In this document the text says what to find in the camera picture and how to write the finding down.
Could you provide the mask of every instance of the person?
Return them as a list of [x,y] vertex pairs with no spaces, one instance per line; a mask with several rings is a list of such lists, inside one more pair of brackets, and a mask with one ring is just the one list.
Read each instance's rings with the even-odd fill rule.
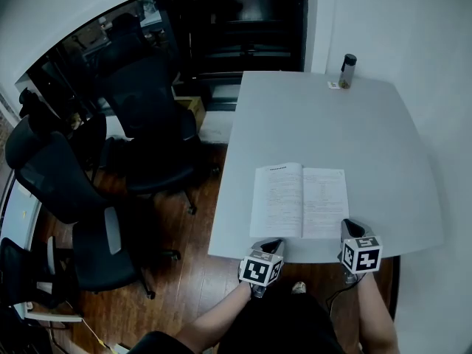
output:
[[[362,350],[399,353],[393,321],[372,273],[357,289]],[[251,298],[250,285],[242,282],[175,337],[148,333],[130,354],[202,353],[218,342],[218,354],[343,353],[328,313],[307,294],[303,282],[295,284],[290,295],[270,291],[261,299]]]

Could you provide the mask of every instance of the black and white cube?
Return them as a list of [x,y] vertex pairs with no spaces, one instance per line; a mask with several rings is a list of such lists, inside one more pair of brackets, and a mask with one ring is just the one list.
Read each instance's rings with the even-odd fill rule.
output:
[[381,266],[382,242],[379,236],[344,240],[342,263],[352,274],[377,271]]
[[283,257],[251,250],[240,264],[239,279],[255,285],[267,286],[274,282],[283,265]]

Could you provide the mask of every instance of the chair wheel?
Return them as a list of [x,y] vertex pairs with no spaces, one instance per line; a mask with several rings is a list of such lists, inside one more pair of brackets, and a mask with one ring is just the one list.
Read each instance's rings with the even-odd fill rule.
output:
[[218,176],[220,174],[220,167],[219,165],[215,164],[212,166],[212,175]]

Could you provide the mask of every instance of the page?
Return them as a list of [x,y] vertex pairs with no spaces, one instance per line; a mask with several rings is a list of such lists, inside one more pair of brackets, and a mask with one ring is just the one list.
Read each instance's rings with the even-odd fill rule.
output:
[[303,238],[339,239],[348,217],[344,171],[303,169]]
[[287,163],[256,169],[251,237],[301,237],[302,165]]

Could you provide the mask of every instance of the forearm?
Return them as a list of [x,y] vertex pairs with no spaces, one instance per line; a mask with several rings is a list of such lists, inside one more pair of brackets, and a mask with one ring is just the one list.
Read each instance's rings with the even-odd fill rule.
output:
[[372,353],[398,353],[397,333],[389,311],[378,290],[373,273],[358,284],[361,337],[364,348]]
[[250,299],[249,284],[242,282],[215,307],[183,327],[176,339],[194,353],[217,344]]

